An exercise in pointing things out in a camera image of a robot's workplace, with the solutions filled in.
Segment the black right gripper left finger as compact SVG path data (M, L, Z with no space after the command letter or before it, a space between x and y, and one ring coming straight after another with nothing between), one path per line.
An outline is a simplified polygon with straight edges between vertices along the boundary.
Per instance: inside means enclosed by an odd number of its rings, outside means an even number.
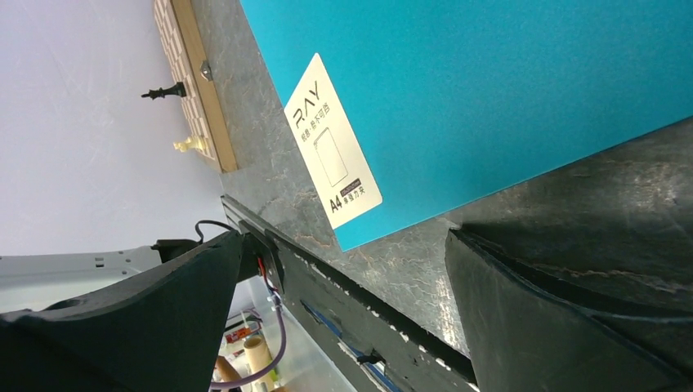
M242 242L222 234L94 292L2 314L2 390L208 390Z

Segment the blue black file folder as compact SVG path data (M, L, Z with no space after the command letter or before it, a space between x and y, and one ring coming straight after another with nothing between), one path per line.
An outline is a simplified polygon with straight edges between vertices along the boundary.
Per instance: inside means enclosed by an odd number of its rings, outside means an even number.
M689 1L244 1L342 250L692 115Z

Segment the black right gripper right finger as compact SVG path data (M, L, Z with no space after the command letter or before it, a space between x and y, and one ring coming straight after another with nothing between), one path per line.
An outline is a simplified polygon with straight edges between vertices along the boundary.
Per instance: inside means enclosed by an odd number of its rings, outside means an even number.
M445 264L481 390L691 390L690 312L588 290L463 229Z

